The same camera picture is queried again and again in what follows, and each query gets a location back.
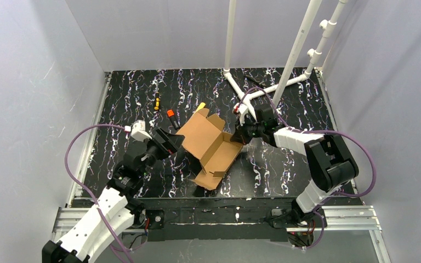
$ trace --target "cardboard box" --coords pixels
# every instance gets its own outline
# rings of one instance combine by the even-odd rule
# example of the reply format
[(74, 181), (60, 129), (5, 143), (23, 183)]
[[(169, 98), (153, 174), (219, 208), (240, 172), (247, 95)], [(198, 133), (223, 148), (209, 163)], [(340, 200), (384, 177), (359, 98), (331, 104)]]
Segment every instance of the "cardboard box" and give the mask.
[(182, 146), (201, 163), (202, 170), (192, 181), (208, 190), (214, 190), (243, 145), (230, 141), (231, 134), (223, 131), (223, 119), (217, 114), (207, 117), (208, 114), (208, 108), (198, 110), (177, 134), (185, 136)]

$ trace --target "pvc pipe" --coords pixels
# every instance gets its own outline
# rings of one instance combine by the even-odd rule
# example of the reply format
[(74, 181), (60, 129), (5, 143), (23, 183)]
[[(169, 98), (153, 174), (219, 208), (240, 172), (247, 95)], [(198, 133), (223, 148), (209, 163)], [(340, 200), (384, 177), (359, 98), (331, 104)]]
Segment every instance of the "pvc pipe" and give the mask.
[[(241, 91), (240, 87), (238, 86), (238, 84), (236, 84), (235, 80), (233, 79), (232, 75), (230, 74), (230, 72), (225, 72), (224, 73), (224, 77), (228, 80), (228, 82), (230, 82), (231, 87), (235, 90), (236, 95), (238, 95), (238, 98), (242, 99), (244, 96), (244, 92)], [(249, 98), (250, 94), (248, 94), (246, 96), (246, 98), (243, 100), (243, 104), (245, 104), (248, 107), (248, 111), (249, 113), (251, 113), (251, 115), (254, 117), (254, 119), (257, 121), (257, 118), (255, 116), (255, 110), (253, 105), (251, 105), (251, 100)]]
[[(292, 79), (288, 80), (286, 82), (286, 86), (289, 86), (289, 85), (292, 85), (294, 83), (298, 83), (298, 82), (301, 82), (301, 81), (305, 81), (308, 78), (309, 78), (308, 76), (306, 76), (305, 74), (302, 74), (302, 75), (300, 75), (296, 78), (292, 78)], [(277, 85), (273, 85), (273, 86), (270, 86), (268, 88), (265, 88), (264, 90), (265, 90), (265, 92), (270, 93), (270, 92), (274, 92), (276, 89), (277, 89)], [(262, 96), (262, 95), (264, 95), (264, 93), (259, 90), (257, 92), (253, 92), (251, 94), (248, 94), (246, 97), (249, 97), (249, 99), (252, 100), (252, 99), (255, 99), (255, 98), (257, 98), (259, 96)]]
[(236, 11), (236, 0), (230, 0), (230, 6), (228, 8), (228, 25), (226, 29), (225, 64), (224, 64), (225, 72), (230, 71), (231, 45), (233, 41), (233, 28), (235, 25), (235, 11)]
[(317, 64), (318, 59), (322, 55), (322, 49), (327, 43), (328, 38), (330, 38), (330, 36), (332, 35), (332, 32), (335, 29), (335, 26), (337, 25), (338, 18), (340, 14), (342, 13), (346, 2), (348, 2), (348, 0), (338, 1), (337, 7), (335, 8), (335, 11), (333, 12), (332, 18), (330, 18), (329, 21), (324, 20), (320, 23), (320, 27), (324, 31), (322, 34), (322, 38), (320, 39), (320, 42), (318, 43), (317, 48), (312, 52), (312, 57), (309, 61), (309, 66), (304, 71), (304, 74), (308, 75), (308, 77), (310, 77), (312, 73), (312, 69), (314, 68), (315, 64)]
[(298, 35), (294, 40), (293, 47), (289, 54), (288, 60), (286, 61), (285, 69), (283, 70), (280, 82), (278, 83), (274, 97), (272, 98), (272, 101), (274, 102), (275, 106), (277, 106), (278, 102), (280, 102), (283, 90), (285, 89), (285, 83), (288, 82), (288, 79), (294, 68), (294, 63), (296, 62), (296, 60), (298, 60), (301, 48), (303, 47), (304, 41), (306, 40), (306, 36), (309, 33), (309, 30), (312, 26), (312, 22), (314, 22), (314, 17), (317, 14), (318, 8), (321, 3), (322, 0), (311, 0), (309, 2), (308, 9), (306, 10), (306, 14), (303, 18), (303, 22), (301, 23), (301, 27), (299, 28)]

